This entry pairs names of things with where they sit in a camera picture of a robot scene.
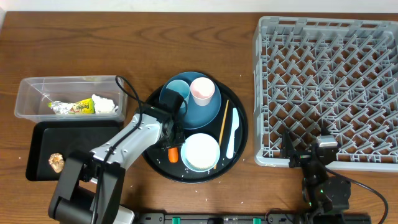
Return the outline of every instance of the black round tray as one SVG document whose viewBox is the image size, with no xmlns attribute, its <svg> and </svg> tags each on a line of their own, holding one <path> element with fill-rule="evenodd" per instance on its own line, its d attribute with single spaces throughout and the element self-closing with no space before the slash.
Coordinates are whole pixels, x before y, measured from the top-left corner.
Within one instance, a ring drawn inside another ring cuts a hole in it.
<svg viewBox="0 0 398 224">
<path fill-rule="evenodd" d="M 213 136 L 216 141 L 220 138 L 221 124 L 223 122 L 224 111 L 227 100 L 228 112 L 224 126 L 223 139 L 220 147 L 220 159 L 217 163 L 216 169 L 211 169 L 208 172 L 194 172 L 184 165 L 181 160 L 181 151 L 178 150 L 178 162 L 171 163 L 169 161 L 168 152 L 159 148 L 151 147 L 147 149 L 142 155 L 147 163 L 160 175 L 183 183 L 201 183 L 215 179 L 225 172 L 227 172 L 239 160 L 248 140 L 248 118 L 244 111 L 243 105 L 235 93 L 224 84 L 214 81 L 221 92 L 221 108 L 216 118 L 206 126 L 194 130 L 185 130 L 185 138 L 192 134 L 205 133 Z M 146 103 L 153 104 L 159 100 L 162 86 L 153 92 L 147 99 Z M 231 134 L 232 110 L 236 108 L 239 115 L 239 128 L 235 132 L 235 153 L 232 159 L 226 157 L 226 149 L 228 147 L 229 136 Z"/>
</svg>

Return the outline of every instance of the gray dish rack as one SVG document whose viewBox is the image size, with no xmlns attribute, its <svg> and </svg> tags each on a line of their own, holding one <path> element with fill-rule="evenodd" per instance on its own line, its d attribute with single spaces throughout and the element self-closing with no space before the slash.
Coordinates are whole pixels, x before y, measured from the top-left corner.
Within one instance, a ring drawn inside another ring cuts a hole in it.
<svg viewBox="0 0 398 224">
<path fill-rule="evenodd" d="M 328 167 L 398 172 L 398 23 L 262 17 L 253 38 L 254 159 L 279 159 L 284 129 L 306 148 L 326 126 Z"/>
</svg>

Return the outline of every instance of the snack wrapper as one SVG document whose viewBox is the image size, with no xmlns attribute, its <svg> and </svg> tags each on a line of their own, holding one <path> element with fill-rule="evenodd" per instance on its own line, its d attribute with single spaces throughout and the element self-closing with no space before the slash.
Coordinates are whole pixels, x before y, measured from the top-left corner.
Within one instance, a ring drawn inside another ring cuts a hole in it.
<svg viewBox="0 0 398 224">
<path fill-rule="evenodd" d="M 54 101 L 48 104 L 55 114 L 93 114 L 95 113 L 93 99 L 85 99 L 76 103 Z"/>
</svg>

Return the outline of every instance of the wooden chopstick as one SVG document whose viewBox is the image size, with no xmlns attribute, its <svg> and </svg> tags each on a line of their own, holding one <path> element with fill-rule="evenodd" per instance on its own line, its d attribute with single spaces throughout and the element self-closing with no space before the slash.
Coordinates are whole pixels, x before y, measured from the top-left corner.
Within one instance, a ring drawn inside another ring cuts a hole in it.
<svg viewBox="0 0 398 224">
<path fill-rule="evenodd" d="M 228 111 L 228 103 L 229 103 L 229 100 L 226 100 L 225 111 L 224 111 L 224 118 L 223 118 L 223 124 L 221 125 L 220 138 L 218 139 L 218 146 L 219 146 L 220 148 L 221 148 L 221 141 L 223 140 L 224 127 L 225 127 L 225 119 L 226 119 L 226 112 Z"/>
</svg>

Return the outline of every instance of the white cup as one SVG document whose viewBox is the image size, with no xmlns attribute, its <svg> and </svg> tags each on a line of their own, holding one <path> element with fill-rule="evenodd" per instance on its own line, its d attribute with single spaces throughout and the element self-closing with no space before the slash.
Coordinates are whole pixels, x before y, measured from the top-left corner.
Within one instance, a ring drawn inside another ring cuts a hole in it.
<svg viewBox="0 0 398 224">
<path fill-rule="evenodd" d="M 209 78 L 201 77 L 191 83 L 190 89 L 195 103 L 199 106 L 206 106 L 210 103 L 216 87 Z"/>
</svg>

